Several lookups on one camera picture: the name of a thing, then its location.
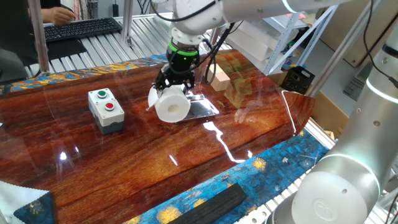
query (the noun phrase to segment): glossy wooden surface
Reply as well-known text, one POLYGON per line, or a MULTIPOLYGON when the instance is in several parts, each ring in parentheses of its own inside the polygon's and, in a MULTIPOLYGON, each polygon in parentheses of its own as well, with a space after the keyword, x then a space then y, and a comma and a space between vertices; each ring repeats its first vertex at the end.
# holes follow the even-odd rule
POLYGON ((0 180, 49 190, 59 223, 121 223, 305 126, 313 99, 281 91, 237 51, 217 61, 231 85, 198 85, 220 111, 208 119, 167 124, 146 111, 160 65, 0 96, 0 180), (123 131, 97 128, 87 92, 100 88, 123 107, 123 131))

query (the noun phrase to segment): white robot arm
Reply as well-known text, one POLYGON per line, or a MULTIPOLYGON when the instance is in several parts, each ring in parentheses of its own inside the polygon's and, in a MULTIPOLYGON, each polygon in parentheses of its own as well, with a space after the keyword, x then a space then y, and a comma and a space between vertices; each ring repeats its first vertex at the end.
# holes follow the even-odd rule
MULTIPOLYGON (((175 0, 174 28, 161 69, 158 92, 184 84, 193 88, 198 44, 206 30, 243 19, 277 16, 349 0, 175 0)), ((398 79, 398 26, 374 59, 398 79)), ((268 218, 267 224, 362 224, 389 179, 398 153, 398 88, 374 69, 344 135, 306 176, 298 192, 268 218)))

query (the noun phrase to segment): metal plate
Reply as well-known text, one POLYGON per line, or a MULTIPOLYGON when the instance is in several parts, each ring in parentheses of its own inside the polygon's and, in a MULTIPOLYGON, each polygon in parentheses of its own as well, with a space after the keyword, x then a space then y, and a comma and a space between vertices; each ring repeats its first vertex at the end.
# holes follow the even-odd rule
POLYGON ((187 99, 189 99, 191 102, 191 108, 189 109, 188 115, 183 119, 183 121, 189 119, 206 118, 215 116, 219 113, 215 106, 211 104, 204 95, 188 96, 187 99))

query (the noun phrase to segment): metal post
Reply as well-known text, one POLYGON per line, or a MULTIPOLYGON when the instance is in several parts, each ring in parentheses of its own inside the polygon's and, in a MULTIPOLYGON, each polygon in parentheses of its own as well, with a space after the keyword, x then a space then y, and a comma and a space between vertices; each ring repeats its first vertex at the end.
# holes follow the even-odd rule
POLYGON ((218 36, 220 35, 220 33, 221 33, 221 28, 220 27, 214 28, 213 31, 211 32, 210 43, 213 46, 217 43, 218 36))
POLYGON ((277 44, 275 50, 273 51, 273 53, 271 54, 271 56, 269 57, 266 69, 264 69, 264 71, 263 71, 264 74, 266 74, 266 75, 270 74, 271 68, 272 68, 272 66, 274 66, 275 61, 278 59, 280 52, 285 49, 286 44, 287 44, 287 39, 289 38, 289 35, 292 32, 294 24, 297 22, 297 19, 299 19, 299 15, 300 15, 300 13, 295 13, 289 19, 287 26, 286 26, 286 30, 279 37, 278 44, 277 44))
POLYGON ((333 17, 334 13, 336 12, 338 5, 331 6, 330 13, 321 21, 319 27, 313 33, 313 36, 308 43, 307 47, 305 48, 303 54, 301 55, 300 59, 297 62, 297 66, 303 66, 305 61, 307 60, 308 56, 310 55, 311 51, 313 50, 315 44, 318 42, 319 38, 321 37, 323 31, 325 30, 326 26, 329 24, 330 19, 333 17))
MULTIPOLYGON (((157 8, 158 8, 158 4, 157 3, 154 3, 154 8, 155 8, 155 10, 157 11, 157 8)), ((155 11, 154 11, 154 9, 151 7, 151 6, 149 6, 149 13, 150 14, 155 14, 155 11)))
POLYGON ((122 41, 128 46, 133 46, 131 33, 133 0, 124 0, 122 41))
MULTIPOLYGON (((385 0, 375 0, 373 12, 376 12, 381 3, 385 0)), ((366 27, 366 23, 368 22, 369 12, 371 9, 371 3, 369 3, 362 14, 359 16, 358 20, 355 22, 354 26, 348 32, 346 38, 342 41, 335 54, 331 57, 326 67, 323 69, 320 74, 319 79, 315 82, 315 84, 309 89, 307 92, 307 96, 316 97, 318 92, 320 91, 323 84, 329 78, 332 71, 335 69, 337 64, 343 59, 343 57, 347 54, 348 50, 351 48, 352 44, 356 41, 356 39, 363 33, 366 27)))
POLYGON ((296 41, 296 43, 285 53, 285 55, 281 59, 279 59, 277 63, 274 64, 269 73, 265 74, 269 75, 273 73, 280 64, 284 63, 289 55, 292 54, 297 47, 299 47, 299 45, 326 19, 327 16, 329 16, 332 11, 333 7, 329 7, 329 9, 326 10, 325 13, 323 13, 323 15, 314 23, 314 25, 309 28, 309 30, 307 30, 306 33, 304 33, 304 35, 301 36, 298 41, 296 41))
POLYGON ((42 74, 50 73, 49 55, 45 43, 42 7, 40 1, 28 0, 30 17, 32 18, 33 31, 35 35, 35 46, 39 58, 40 71, 42 74))

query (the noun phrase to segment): desk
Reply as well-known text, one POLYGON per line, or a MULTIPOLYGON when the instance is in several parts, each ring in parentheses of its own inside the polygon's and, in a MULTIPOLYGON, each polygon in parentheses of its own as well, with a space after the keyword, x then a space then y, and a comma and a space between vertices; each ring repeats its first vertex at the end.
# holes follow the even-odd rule
POLYGON ((59 223, 121 223, 304 128, 314 99, 281 92, 235 50, 217 61, 231 79, 225 95, 200 82, 195 91, 219 115, 178 124, 146 111, 161 65, 0 96, 0 180, 49 190, 59 223), (124 108, 123 131, 96 127, 87 93, 100 88, 124 108))

